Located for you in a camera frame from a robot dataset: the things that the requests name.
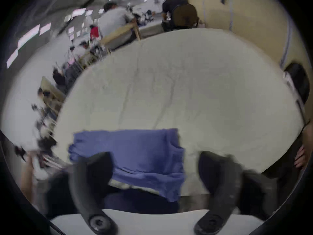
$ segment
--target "table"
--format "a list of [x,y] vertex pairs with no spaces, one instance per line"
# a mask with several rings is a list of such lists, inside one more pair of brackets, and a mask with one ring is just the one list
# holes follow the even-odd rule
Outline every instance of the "table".
[[206,193],[199,151],[232,154],[262,172],[302,129],[278,64],[218,29],[167,32],[117,50],[76,80],[57,122],[53,152],[64,161],[75,132],[178,128],[183,196]]
[[152,22],[147,23],[145,26],[139,27],[139,32],[143,38],[150,37],[163,33],[164,30],[161,26],[162,19],[153,20]]

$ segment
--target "chair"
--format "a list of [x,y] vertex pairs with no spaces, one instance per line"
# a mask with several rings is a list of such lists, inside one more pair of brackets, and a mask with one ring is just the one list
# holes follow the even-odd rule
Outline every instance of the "chair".
[[[108,45],[111,41],[115,40],[116,38],[126,34],[127,32],[129,32],[131,29],[134,30],[135,34],[136,34],[136,37],[137,37],[137,40],[140,40],[141,39],[141,35],[140,35],[140,32],[138,30],[138,26],[137,24],[135,23],[128,23],[120,28],[118,28],[117,30],[113,31],[112,33],[110,33],[109,35],[106,35],[105,37],[103,37],[99,43],[101,45]],[[105,47],[106,51],[108,54],[110,54],[110,50]]]
[[303,104],[305,104],[310,93],[310,83],[303,66],[291,62],[285,69],[285,72],[290,74],[293,84],[301,97]]
[[72,88],[73,84],[75,83],[76,79],[82,73],[82,68],[80,67],[79,63],[75,61],[72,63],[65,71],[64,77],[66,80],[66,84],[68,88]]
[[197,28],[199,18],[196,8],[191,4],[178,5],[172,13],[174,29]]

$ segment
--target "wall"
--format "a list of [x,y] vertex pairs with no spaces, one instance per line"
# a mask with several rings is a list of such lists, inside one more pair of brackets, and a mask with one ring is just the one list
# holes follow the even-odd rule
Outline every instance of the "wall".
[[[282,68],[286,68],[291,61],[298,61],[306,70],[313,88],[312,67],[303,40],[278,0],[225,0],[225,4],[220,0],[188,1],[196,7],[198,17],[205,22],[206,28],[231,30],[255,44],[277,64],[281,63],[287,51]],[[312,92],[305,107],[307,118],[310,118]]]
[[159,0],[159,4],[155,4],[154,0],[147,0],[139,5],[133,7],[133,12],[146,13],[147,10],[155,11],[156,13],[162,12],[162,3],[165,0]]
[[[27,42],[25,47],[31,49],[33,44],[35,42]],[[69,38],[65,33],[62,34],[38,49],[18,74],[11,77],[11,86],[2,93],[2,96],[6,97],[1,112],[0,129],[13,144],[20,145],[26,150],[37,147],[37,130],[34,125],[39,115],[32,110],[31,104],[43,106],[37,97],[41,78],[45,76],[55,84],[52,77],[53,65],[55,62],[59,65],[64,63],[65,54],[70,46]]]

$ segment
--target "blue cloth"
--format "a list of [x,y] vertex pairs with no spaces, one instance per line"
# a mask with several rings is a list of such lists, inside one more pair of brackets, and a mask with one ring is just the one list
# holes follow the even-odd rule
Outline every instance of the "blue cloth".
[[112,152],[113,179],[157,190],[177,201],[184,182],[183,153],[177,129],[83,131],[74,135],[69,158]]

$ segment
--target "ceiling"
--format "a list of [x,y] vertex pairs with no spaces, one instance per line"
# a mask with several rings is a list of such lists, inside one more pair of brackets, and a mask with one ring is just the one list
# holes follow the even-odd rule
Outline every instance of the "ceiling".
[[[113,0],[120,6],[127,6],[131,3],[132,6],[138,5],[143,0]],[[65,16],[71,15],[73,10],[78,8],[86,8],[93,10],[92,19],[97,19],[101,16],[98,11],[103,8],[103,5],[108,0],[33,0],[28,6],[23,6],[17,15],[16,21],[10,23],[11,36],[6,45],[4,60],[7,60],[10,55],[16,50],[18,40],[35,26],[41,27],[51,23],[49,31],[50,38],[56,37],[61,31],[68,32],[68,28],[74,26],[75,37],[77,31],[81,30],[81,25],[85,19],[85,14],[74,17],[70,22],[65,22]]]

